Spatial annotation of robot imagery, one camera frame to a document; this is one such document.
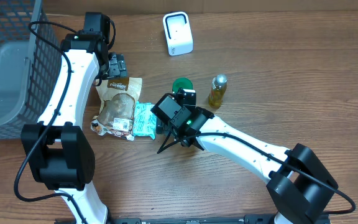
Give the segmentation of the brown snack pouch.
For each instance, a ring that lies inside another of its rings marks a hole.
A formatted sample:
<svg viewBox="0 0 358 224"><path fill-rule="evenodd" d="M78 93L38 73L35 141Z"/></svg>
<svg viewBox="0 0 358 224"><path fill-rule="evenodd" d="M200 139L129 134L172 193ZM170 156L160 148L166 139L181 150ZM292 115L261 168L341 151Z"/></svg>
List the brown snack pouch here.
<svg viewBox="0 0 358 224"><path fill-rule="evenodd" d="M125 77L103 80L96 87L101 107L94 116L91 130L100 136L110 134L128 141L134 140L135 105L142 89L142 79Z"/></svg>

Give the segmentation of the teal snack packet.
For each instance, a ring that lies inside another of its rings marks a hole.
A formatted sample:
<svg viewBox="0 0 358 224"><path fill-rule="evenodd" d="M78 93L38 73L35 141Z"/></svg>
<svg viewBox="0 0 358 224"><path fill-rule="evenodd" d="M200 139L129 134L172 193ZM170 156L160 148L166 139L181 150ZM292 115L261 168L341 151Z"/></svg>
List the teal snack packet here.
<svg viewBox="0 0 358 224"><path fill-rule="evenodd" d="M151 112L153 107L152 103L136 102L132 128L134 136L149 136L155 139L157 117Z"/></svg>

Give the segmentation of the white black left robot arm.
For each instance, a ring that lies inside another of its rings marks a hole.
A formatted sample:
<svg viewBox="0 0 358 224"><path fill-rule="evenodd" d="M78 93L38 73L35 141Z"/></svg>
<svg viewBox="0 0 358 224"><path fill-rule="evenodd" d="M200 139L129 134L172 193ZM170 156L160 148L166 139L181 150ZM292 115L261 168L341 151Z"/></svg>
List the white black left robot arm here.
<svg viewBox="0 0 358 224"><path fill-rule="evenodd" d="M52 96L36 124L22 128L21 141L36 182L62 197L75 223L109 223L109 209L92 182L95 156L83 130L90 88L110 68L108 31L68 34L57 49L62 55Z"/></svg>

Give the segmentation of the yellow liquid plastic bottle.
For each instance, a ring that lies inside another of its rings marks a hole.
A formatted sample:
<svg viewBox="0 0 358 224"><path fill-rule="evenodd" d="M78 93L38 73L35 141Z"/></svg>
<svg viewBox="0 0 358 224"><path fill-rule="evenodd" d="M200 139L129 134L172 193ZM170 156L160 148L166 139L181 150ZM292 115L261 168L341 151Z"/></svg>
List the yellow liquid plastic bottle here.
<svg viewBox="0 0 358 224"><path fill-rule="evenodd" d="M223 96L227 90L227 76L219 74L212 80L211 91L209 94L209 105L212 108L218 109L223 102Z"/></svg>

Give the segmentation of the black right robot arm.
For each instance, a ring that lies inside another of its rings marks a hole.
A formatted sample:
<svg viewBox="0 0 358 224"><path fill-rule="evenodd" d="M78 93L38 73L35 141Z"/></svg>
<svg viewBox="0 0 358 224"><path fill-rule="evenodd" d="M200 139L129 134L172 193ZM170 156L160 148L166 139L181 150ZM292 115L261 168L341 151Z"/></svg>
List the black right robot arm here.
<svg viewBox="0 0 358 224"><path fill-rule="evenodd" d="M182 146L224 156L265 182L278 210L272 223L322 223L338 184L310 148L268 144L195 103L195 91L181 89L164 94L151 112Z"/></svg>

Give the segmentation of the green lid white jar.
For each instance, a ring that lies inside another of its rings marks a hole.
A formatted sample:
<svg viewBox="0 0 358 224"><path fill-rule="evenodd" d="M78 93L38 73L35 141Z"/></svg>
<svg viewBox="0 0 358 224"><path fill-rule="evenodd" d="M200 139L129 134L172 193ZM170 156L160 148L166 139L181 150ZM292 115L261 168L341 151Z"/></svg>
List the green lid white jar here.
<svg viewBox="0 0 358 224"><path fill-rule="evenodd" d="M172 85L172 93L194 93L191 80L185 77L177 78Z"/></svg>

